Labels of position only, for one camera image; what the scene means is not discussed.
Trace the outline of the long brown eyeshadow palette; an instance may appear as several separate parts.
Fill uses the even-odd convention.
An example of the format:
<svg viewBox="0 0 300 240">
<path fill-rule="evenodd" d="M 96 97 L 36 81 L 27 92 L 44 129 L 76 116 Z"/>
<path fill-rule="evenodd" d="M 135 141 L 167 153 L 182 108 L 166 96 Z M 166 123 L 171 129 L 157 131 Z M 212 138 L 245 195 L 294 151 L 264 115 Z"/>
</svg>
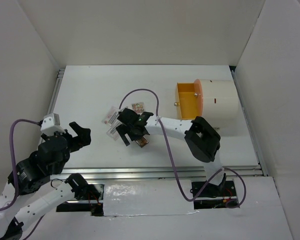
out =
<svg viewBox="0 0 300 240">
<path fill-rule="evenodd" d="M 136 140 L 135 142 L 138 144 L 138 146 L 140 148 L 145 147 L 149 143 L 149 141 L 144 136 L 142 138 Z"/>
</svg>

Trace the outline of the round-pan eyeshadow palette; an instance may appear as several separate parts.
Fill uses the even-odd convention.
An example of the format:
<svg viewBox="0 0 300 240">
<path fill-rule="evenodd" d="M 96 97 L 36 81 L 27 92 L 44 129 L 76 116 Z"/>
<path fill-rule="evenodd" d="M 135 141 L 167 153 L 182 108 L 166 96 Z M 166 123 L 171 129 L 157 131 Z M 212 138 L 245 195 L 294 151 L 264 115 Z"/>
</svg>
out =
<svg viewBox="0 0 300 240">
<path fill-rule="evenodd" d="M 143 102 L 135 102 L 131 104 L 132 110 L 137 114 L 143 113 L 145 111 L 145 104 Z"/>
</svg>

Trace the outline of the yellow drawer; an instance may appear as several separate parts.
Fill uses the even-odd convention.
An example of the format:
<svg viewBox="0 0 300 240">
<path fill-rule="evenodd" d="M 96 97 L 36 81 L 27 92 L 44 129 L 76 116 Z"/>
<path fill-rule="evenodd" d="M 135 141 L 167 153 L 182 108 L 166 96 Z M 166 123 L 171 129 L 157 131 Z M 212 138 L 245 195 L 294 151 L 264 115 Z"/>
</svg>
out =
<svg viewBox="0 0 300 240">
<path fill-rule="evenodd" d="M 176 84 L 175 103 L 177 118 L 180 120 L 194 120 L 198 114 L 197 97 L 194 83 Z"/>
</svg>

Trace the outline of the orange drawer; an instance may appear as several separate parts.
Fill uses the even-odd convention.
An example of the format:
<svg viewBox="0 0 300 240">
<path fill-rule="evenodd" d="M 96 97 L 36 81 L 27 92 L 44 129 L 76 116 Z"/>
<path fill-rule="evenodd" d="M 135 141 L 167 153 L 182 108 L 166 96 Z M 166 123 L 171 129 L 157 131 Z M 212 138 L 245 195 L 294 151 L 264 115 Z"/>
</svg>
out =
<svg viewBox="0 0 300 240">
<path fill-rule="evenodd" d="M 193 84 L 194 84 L 194 96 L 196 97 L 198 115 L 202 116 L 203 107 L 204 107 L 204 98 L 203 98 L 203 88 L 202 88 L 201 80 L 196 79 Z"/>
</svg>

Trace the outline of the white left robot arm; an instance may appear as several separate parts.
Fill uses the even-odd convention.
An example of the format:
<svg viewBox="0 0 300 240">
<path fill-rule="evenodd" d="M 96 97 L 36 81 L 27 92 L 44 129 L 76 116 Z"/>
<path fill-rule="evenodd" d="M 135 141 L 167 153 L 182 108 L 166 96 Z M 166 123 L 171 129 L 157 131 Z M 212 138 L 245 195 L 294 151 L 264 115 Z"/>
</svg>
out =
<svg viewBox="0 0 300 240">
<path fill-rule="evenodd" d="M 12 172 L 0 195 L 0 240 L 19 240 L 31 224 L 68 200 L 87 197 L 91 187 L 81 174 L 73 173 L 50 193 L 28 202 L 50 182 L 52 175 L 63 171 L 71 153 L 91 144 L 91 130 L 73 121 L 69 126 L 76 136 L 72 136 L 51 117 L 40 122 L 31 121 L 40 126 L 43 142 L 28 158 L 16 162 L 14 130 L 18 123 L 26 121 L 16 120 L 9 131 Z"/>
</svg>

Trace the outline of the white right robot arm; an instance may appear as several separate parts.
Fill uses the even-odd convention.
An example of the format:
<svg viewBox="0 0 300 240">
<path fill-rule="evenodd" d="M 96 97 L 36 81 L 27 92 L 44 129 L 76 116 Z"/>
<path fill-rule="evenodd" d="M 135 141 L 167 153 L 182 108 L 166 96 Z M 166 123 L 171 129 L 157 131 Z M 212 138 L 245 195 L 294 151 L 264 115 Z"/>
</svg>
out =
<svg viewBox="0 0 300 240">
<path fill-rule="evenodd" d="M 116 130 L 126 146 L 145 135 L 162 135 L 167 141 L 185 141 L 193 157 L 203 163 L 207 177 L 202 190 L 207 197 L 216 197 L 225 190 L 226 173 L 218 157 L 221 136 L 201 116 L 194 120 L 180 120 L 155 116 L 151 112 L 138 114 L 125 108 L 118 112 L 120 125 Z"/>
</svg>

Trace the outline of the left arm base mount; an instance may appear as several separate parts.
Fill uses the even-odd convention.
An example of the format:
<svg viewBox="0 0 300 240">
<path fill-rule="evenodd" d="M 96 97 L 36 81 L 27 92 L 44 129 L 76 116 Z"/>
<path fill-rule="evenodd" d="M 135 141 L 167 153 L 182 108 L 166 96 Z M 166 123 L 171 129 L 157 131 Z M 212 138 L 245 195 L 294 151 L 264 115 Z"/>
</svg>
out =
<svg viewBox="0 0 300 240">
<path fill-rule="evenodd" d="M 89 213 L 94 217 L 103 217 L 104 184 L 89 184 L 83 196 L 67 200 L 56 207 L 57 213 Z"/>
</svg>

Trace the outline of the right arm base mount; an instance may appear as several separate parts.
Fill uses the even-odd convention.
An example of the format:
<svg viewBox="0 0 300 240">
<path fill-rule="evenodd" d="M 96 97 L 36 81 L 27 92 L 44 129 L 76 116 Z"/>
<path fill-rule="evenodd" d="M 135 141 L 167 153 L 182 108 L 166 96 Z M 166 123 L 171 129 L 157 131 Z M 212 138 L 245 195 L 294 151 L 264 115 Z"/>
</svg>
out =
<svg viewBox="0 0 300 240">
<path fill-rule="evenodd" d="M 214 186 L 207 186 L 193 201 L 195 210 L 224 209 L 235 207 L 239 203 L 237 191 L 233 180 L 227 180 L 221 191 Z"/>
</svg>

